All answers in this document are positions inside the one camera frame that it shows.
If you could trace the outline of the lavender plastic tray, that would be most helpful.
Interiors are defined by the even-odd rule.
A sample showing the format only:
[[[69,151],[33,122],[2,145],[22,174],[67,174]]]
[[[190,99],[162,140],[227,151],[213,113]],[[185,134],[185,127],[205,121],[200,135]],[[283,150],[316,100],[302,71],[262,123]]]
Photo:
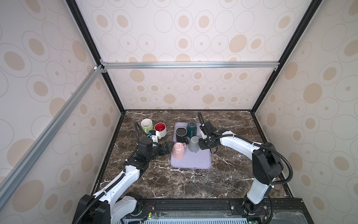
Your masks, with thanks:
[[[179,127],[187,126],[188,122],[177,122],[174,125],[174,134],[173,134],[173,142],[176,143],[176,135],[175,131]],[[197,126],[197,137],[202,138],[202,133],[200,130],[200,123],[196,123]],[[177,160],[174,158],[174,153],[171,154],[170,164],[174,168],[181,169],[210,169],[211,168],[211,152],[209,149],[201,150],[199,148],[198,152],[191,152],[189,150],[189,146],[186,145],[184,156],[181,160]]]

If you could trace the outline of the right black frame post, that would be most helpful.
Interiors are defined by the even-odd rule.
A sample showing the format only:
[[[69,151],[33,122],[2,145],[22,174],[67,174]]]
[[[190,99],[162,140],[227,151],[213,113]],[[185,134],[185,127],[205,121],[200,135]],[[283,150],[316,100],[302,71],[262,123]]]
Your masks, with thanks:
[[[257,101],[255,102],[251,113],[253,115],[256,114],[257,110],[259,109],[260,105],[262,104],[264,98],[266,97],[267,93],[269,92],[270,88],[272,87],[272,85],[274,84],[277,76],[279,75],[280,71],[282,70],[282,68],[284,67],[285,63],[287,62],[287,60],[289,59],[292,51],[294,50],[294,48],[296,47],[297,43],[299,42],[300,38],[302,37],[303,33],[305,32],[305,30],[307,29],[309,23],[311,22],[313,16],[315,15],[316,11],[318,10],[318,8],[320,7],[321,3],[323,1],[322,0],[313,0],[311,1],[310,5],[308,6],[305,14],[303,15],[302,19],[300,20],[292,38],[290,39],[290,41],[288,42],[287,47],[285,48],[282,56],[279,59],[279,65],[276,69],[274,69],[274,71],[271,73],[271,75],[269,76],[269,79],[267,81],[267,83],[265,84],[263,90],[261,91]]]

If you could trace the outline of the white mug red inside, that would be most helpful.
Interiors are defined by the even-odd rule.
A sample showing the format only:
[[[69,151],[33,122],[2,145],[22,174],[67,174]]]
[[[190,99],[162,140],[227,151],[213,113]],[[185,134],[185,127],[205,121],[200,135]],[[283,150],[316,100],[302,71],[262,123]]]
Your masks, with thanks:
[[[157,123],[154,126],[154,130],[156,131],[158,139],[162,139],[167,135],[167,126],[164,123]]]

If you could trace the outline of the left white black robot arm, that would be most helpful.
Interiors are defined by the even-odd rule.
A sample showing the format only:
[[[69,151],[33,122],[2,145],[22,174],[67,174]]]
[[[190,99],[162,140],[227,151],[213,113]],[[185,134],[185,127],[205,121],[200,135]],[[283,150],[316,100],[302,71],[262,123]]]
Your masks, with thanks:
[[[128,214],[137,216],[142,212],[143,198],[125,192],[145,173],[151,161],[171,154],[174,143],[154,142],[150,133],[141,139],[138,122],[134,122],[134,127],[137,140],[134,152],[125,160],[120,174],[108,185],[94,195],[84,195],[80,199],[72,221],[74,224],[121,224]]]

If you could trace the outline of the left diagonal aluminium rail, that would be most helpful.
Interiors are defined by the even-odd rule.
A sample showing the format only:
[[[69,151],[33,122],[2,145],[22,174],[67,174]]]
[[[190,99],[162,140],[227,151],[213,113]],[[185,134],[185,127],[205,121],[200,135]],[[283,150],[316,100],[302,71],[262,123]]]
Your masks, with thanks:
[[[79,101],[83,98],[95,79],[102,73],[103,69],[104,66],[99,64],[95,70],[93,69],[91,71],[25,155],[19,160],[17,165],[12,169],[5,179],[5,182],[1,185],[1,210],[3,210],[21,182],[33,168],[39,157],[70,116]]]

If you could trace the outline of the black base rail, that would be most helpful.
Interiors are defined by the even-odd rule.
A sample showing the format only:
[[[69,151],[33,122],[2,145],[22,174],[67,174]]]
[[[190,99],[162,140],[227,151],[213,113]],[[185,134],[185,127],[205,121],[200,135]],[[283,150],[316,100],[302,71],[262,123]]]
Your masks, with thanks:
[[[142,199],[125,196],[113,207],[85,195],[74,224],[312,224],[298,198],[265,199],[250,215],[243,199]]]

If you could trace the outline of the horizontal aluminium rail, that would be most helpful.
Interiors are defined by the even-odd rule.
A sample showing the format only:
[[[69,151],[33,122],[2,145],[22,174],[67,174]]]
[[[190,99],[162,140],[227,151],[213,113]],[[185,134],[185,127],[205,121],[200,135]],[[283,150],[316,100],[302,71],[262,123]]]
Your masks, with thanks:
[[[147,63],[110,63],[103,62],[105,69],[211,69],[211,68],[277,68],[277,61],[244,62],[147,62]]]

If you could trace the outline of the light green mug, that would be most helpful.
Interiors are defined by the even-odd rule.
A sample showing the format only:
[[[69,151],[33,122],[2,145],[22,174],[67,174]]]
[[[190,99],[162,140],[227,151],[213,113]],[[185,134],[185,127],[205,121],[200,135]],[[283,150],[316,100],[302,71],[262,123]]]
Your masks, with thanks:
[[[143,119],[140,123],[142,130],[145,133],[149,133],[151,130],[154,129],[153,121],[151,119]]]

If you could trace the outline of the black frame post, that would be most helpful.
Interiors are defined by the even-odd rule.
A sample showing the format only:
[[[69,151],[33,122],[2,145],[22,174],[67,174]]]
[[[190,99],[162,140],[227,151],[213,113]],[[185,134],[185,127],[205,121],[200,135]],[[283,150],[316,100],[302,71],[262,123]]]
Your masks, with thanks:
[[[90,34],[90,31],[86,25],[86,22],[82,16],[82,13],[80,12],[80,8],[79,8],[78,4],[74,0],[66,0],[66,3],[70,9],[71,14],[74,17],[75,22],[77,23],[77,26],[78,26],[87,46],[89,48],[91,55],[93,56],[93,58],[96,62],[96,65],[103,65],[101,63],[102,58],[98,52],[98,49],[95,45],[92,35]],[[119,99],[119,96],[115,90],[114,84],[113,84],[108,72],[107,71],[102,72],[102,77],[105,80],[105,83],[106,83],[107,87],[109,88],[110,93],[111,93],[119,111],[121,113],[125,113],[125,109]]]
[[[320,7],[321,3],[323,1],[322,0],[313,0],[311,1],[310,5],[308,6],[305,14],[303,15],[302,19],[300,20],[292,38],[290,39],[290,41],[288,42],[287,47],[285,48],[282,56],[279,59],[279,65],[276,69],[274,69],[274,71],[271,73],[271,75],[269,76],[269,79],[267,81],[267,83],[265,84],[263,90],[261,91],[257,101],[255,102],[251,113],[253,115],[256,114],[257,110],[259,109],[260,105],[262,104],[264,98],[266,97],[267,93],[269,92],[270,88],[272,87],[272,85],[274,84],[277,76],[279,75],[280,71],[282,70],[282,68],[284,67],[285,63],[287,62],[287,60],[289,59],[292,51],[294,50],[294,48],[296,47],[297,43],[299,42],[300,38],[302,37],[303,33],[305,32],[305,30],[307,29],[309,23],[311,22],[313,16],[315,15],[316,11],[318,10],[318,8]]]

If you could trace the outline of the left black frame post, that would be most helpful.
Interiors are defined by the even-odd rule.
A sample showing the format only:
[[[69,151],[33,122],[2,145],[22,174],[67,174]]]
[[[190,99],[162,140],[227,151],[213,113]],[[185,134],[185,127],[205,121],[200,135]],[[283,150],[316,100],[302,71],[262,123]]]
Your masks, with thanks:
[[[101,63],[102,58],[98,52],[98,49],[95,45],[92,35],[90,34],[90,31],[86,25],[86,22],[82,16],[82,13],[80,12],[80,8],[79,8],[78,4],[74,0],[66,0],[66,3],[70,9],[71,14],[74,17],[75,22],[77,23],[77,26],[78,26],[87,46],[89,48],[91,55],[93,56],[93,58],[96,62],[96,65],[103,65]],[[102,72],[102,77],[105,80],[105,83],[106,83],[107,87],[109,88],[110,93],[111,93],[119,111],[121,113],[125,113],[125,109],[119,99],[119,96],[115,90],[114,84],[113,84],[108,72],[107,71]]]

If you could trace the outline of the dark green mug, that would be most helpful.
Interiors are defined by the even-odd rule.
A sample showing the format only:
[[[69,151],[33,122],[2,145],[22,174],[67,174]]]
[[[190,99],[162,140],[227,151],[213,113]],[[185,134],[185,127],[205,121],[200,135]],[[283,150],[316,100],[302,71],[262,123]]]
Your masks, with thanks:
[[[186,129],[188,138],[192,138],[197,135],[197,124],[195,122],[189,122]]]

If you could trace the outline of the grey mug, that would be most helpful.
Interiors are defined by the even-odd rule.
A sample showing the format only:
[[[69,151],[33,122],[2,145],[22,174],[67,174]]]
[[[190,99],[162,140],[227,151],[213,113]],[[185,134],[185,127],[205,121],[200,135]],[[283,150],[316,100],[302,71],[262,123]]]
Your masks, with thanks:
[[[197,136],[193,136],[190,139],[188,149],[190,152],[193,152],[193,153],[197,153],[200,150],[199,138]]]

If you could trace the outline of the pink faceted mug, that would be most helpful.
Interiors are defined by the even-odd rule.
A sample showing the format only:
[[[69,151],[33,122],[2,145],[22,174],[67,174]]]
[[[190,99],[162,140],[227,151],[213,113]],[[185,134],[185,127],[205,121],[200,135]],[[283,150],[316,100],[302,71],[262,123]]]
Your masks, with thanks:
[[[184,158],[185,147],[186,147],[186,143],[177,142],[174,144],[172,149],[172,155],[174,159],[181,160]]]

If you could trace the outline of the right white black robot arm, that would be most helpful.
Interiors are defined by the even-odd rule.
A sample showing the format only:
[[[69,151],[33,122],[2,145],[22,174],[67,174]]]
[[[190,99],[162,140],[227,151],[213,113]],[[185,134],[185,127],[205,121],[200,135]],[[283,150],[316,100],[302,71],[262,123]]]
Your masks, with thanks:
[[[277,152],[271,143],[250,141],[225,128],[217,129],[211,122],[204,120],[201,112],[198,112],[198,118],[203,135],[199,139],[201,150],[211,150],[222,145],[234,149],[252,161],[254,180],[242,205],[247,214],[254,215],[258,211],[261,202],[269,198],[269,192],[276,184],[291,181],[293,168],[290,162]]]

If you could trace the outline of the black mug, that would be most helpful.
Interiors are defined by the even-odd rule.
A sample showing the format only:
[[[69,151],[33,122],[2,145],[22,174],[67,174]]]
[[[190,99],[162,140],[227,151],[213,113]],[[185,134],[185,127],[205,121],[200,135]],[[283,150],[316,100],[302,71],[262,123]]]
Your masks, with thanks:
[[[184,143],[186,145],[189,144],[186,128],[184,128],[184,127],[177,128],[177,130],[175,131],[175,137],[176,137],[177,142]]]

